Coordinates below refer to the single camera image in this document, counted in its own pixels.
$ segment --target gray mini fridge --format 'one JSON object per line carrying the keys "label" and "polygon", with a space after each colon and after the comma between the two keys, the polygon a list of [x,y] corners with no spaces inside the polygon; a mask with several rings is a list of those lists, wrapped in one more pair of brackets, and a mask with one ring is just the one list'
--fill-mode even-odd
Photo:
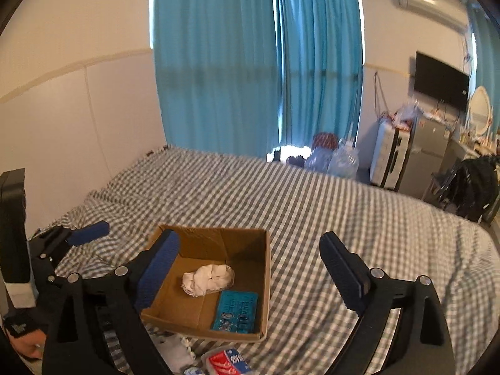
{"label": "gray mini fridge", "polygon": [[439,172],[449,130],[438,121],[419,114],[413,123],[405,165],[396,191],[421,199],[431,183],[431,174]]}

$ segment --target checkered bedsheet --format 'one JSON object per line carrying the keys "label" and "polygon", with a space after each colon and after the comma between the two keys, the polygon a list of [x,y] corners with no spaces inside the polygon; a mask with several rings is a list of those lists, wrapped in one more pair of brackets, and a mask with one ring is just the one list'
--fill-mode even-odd
{"label": "checkered bedsheet", "polygon": [[[133,259],[160,223],[266,229],[267,339],[237,345],[259,375],[324,374],[356,323],[319,257],[319,237],[331,230],[369,267],[393,278],[432,278],[458,374],[473,366],[498,328],[500,258],[488,234],[421,201],[351,180],[169,147],[92,191],[56,223],[79,228],[102,219],[110,223],[109,236],[72,248],[57,274],[101,276]],[[396,320],[394,312],[367,373],[380,369]],[[129,372],[116,338],[108,343],[117,367]],[[220,343],[191,344],[201,355]]]}

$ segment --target blue curtain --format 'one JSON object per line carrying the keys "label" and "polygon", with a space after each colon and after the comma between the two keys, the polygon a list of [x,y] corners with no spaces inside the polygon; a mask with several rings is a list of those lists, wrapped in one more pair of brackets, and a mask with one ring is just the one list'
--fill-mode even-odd
{"label": "blue curtain", "polygon": [[254,156],[278,145],[273,0],[154,0],[153,48],[169,143]]}
{"label": "blue curtain", "polygon": [[343,138],[361,108],[363,45],[358,0],[277,0],[282,144],[315,133]]}
{"label": "blue curtain", "polygon": [[484,86],[493,108],[492,135],[500,126],[500,37],[482,9],[468,7],[472,31],[476,36],[476,86]]}

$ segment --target white air conditioner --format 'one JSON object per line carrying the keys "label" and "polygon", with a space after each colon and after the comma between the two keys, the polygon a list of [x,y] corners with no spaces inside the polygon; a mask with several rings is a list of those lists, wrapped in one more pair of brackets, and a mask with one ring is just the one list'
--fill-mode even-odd
{"label": "white air conditioner", "polygon": [[399,0],[399,5],[404,9],[416,11],[451,26],[461,33],[467,31],[467,11],[458,2],[447,0]]}

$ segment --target black flat screen tv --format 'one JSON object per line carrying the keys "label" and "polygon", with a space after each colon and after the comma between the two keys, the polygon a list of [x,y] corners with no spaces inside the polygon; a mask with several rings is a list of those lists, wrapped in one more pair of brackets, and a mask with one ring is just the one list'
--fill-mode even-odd
{"label": "black flat screen tv", "polygon": [[417,52],[414,90],[467,111],[469,76],[431,56]]}

